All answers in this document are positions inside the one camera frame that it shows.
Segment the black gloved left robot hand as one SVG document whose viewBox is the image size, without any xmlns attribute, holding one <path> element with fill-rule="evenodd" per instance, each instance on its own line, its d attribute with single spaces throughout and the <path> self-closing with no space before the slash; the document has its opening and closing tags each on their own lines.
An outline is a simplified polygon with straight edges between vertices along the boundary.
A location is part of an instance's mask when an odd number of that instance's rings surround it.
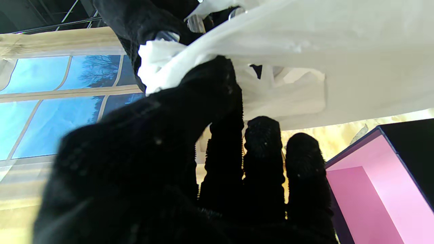
<svg viewBox="0 0 434 244">
<path fill-rule="evenodd" d="M 316 139 L 281 155 L 279 123 L 243 131 L 241 88 L 222 56 L 179 86 L 61 141 L 33 244 L 336 244 Z"/>
</svg>

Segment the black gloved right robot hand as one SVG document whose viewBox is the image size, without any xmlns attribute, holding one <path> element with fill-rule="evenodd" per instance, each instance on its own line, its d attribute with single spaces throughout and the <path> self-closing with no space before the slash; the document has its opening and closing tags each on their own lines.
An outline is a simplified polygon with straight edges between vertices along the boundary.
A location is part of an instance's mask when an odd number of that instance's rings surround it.
<svg viewBox="0 0 434 244">
<path fill-rule="evenodd" d="M 153 41 L 189 46 L 203 36 L 192 32 L 184 19 L 199 5 L 197 0 L 93 0 L 104 22 L 114 31 L 132 61 L 135 78 L 144 92 L 151 88 L 149 75 L 139 75 L 145 55 L 140 48 Z M 222 56 L 212 58 L 189 71 L 180 85 L 166 88 L 158 96 L 241 96 L 232 62 Z"/>
</svg>

